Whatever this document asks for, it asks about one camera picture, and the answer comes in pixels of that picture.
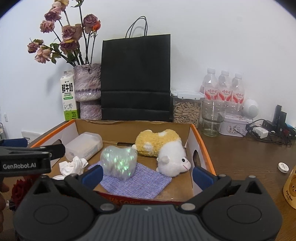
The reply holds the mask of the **left hand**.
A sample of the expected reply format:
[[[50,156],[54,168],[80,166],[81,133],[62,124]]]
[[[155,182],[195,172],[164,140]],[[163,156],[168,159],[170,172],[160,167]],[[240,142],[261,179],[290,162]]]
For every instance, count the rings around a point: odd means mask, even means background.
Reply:
[[[6,207],[6,201],[2,195],[2,193],[6,193],[6,192],[9,192],[10,188],[9,186],[5,185],[3,183],[3,181],[1,181],[1,184],[0,184],[0,232],[3,231],[3,223],[4,223],[4,215],[3,215],[3,210],[5,209]]]

